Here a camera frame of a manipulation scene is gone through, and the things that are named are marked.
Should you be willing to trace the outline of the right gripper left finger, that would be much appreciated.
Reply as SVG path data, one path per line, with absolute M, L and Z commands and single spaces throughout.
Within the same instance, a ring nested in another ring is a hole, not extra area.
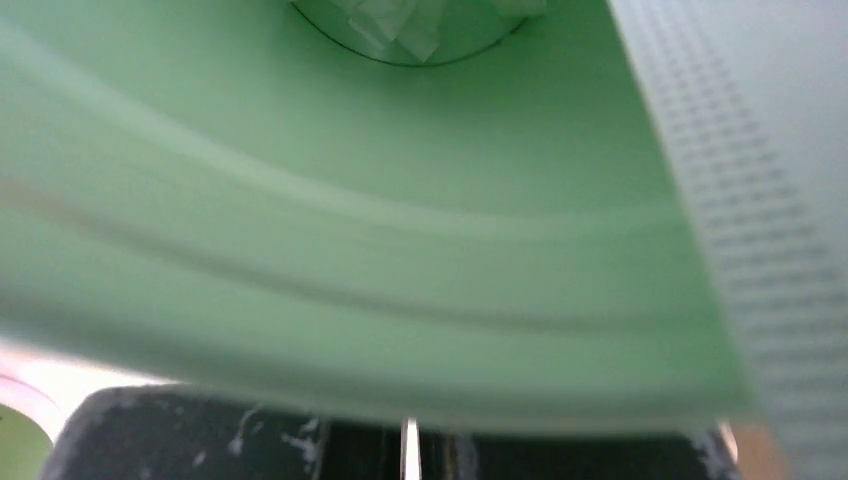
M 396 428 L 334 423 L 175 385 L 94 392 L 73 412 L 45 480 L 398 479 Z

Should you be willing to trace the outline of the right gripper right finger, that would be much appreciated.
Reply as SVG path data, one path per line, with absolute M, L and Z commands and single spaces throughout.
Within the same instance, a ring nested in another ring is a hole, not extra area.
M 423 479 L 705 480 L 742 477 L 721 431 L 519 439 L 420 434 Z

